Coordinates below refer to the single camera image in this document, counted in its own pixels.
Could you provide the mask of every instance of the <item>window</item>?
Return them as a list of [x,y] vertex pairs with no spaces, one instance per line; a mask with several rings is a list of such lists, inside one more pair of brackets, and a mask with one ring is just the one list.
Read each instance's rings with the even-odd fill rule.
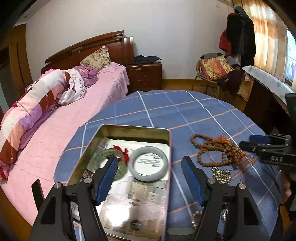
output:
[[296,72],[296,42],[289,30],[287,30],[288,36],[288,63],[286,71],[286,79],[293,82]]

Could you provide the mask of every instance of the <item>wooden nightstand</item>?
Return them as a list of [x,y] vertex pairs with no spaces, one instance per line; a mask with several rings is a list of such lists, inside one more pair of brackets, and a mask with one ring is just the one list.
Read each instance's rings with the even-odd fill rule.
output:
[[162,66],[156,64],[130,64],[126,66],[126,72],[130,84],[128,93],[131,94],[137,90],[150,91],[161,90]]

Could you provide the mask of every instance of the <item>floral pillow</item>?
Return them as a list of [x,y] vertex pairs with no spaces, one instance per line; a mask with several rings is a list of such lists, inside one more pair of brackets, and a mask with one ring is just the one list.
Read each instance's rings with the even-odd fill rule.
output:
[[222,79],[233,70],[227,63],[224,55],[216,58],[202,59],[201,69],[208,80]]
[[97,51],[93,52],[80,62],[80,65],[92,67],[97,72],[110,64],[111,59],[106,46],[100,47]]

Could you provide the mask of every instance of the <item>table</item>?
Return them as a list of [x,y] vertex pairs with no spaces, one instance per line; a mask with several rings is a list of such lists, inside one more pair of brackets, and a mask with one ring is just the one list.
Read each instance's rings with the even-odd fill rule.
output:
[[291,135],[293,124],[285,94],[294,91],[259,68],[246,66],[243,69],[255,78],[244,114],[267,134],[275,127],[280,134]]
[[151,91],[161,89],[161,63],[129,64],[126,66],[126,72],[130,81],[128,85],[129,93],[133,93],[137,90]]
[[[171,184],[167,227],[191,228],[190,216],[202,210],[194,201],[181,170],[181,159],[188,155],[198,168],[212,177],[210,168],[196,162],[196,149],[190,142],[193,133],[202,133],[213,138],[221,135],[235,143],[248,140],[251,134],[264,132],[246,115],[232,105],[195,91],[137,91],[114,105],[102,110],[81,126],[64,150],[54,174],[55,182],[66,183],[83,150],[97,129],[105,123],[152,126],[167,128],[172,136]],[[221,153],[204,154],[206,162],[221,161]],[[280,199],[280,171],[276,166],[262,164],[256,158],[245,175],[231,170],[230,185],[244,182],[257,203],[268,233],[275,226]],[[79,235],[81,227],[75,226]]]

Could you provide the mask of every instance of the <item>wooden bead necklace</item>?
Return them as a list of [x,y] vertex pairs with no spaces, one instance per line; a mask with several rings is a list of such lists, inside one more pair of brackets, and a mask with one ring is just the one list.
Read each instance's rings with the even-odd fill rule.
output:
[[[199,137],[205,140],[203,144],[199,144],[195,141],[195,138]],[[197,162],[203,167],[222,167],[229,166],[231,164],[236,164],[240,169],[244,169],[246,166],[246,160],[254,163],[254,157],[248,156],[243,152],[235,143],[231,142],[230,139],[226,137],[219,137],[218,139],[213,139],[203,134],[193,134],[190,137],[191,143],[199,149],[197,154]],[[208,151],[221,151],[222,161],[221,162],[210,162],[206,163],[202,161],[202,153]]]

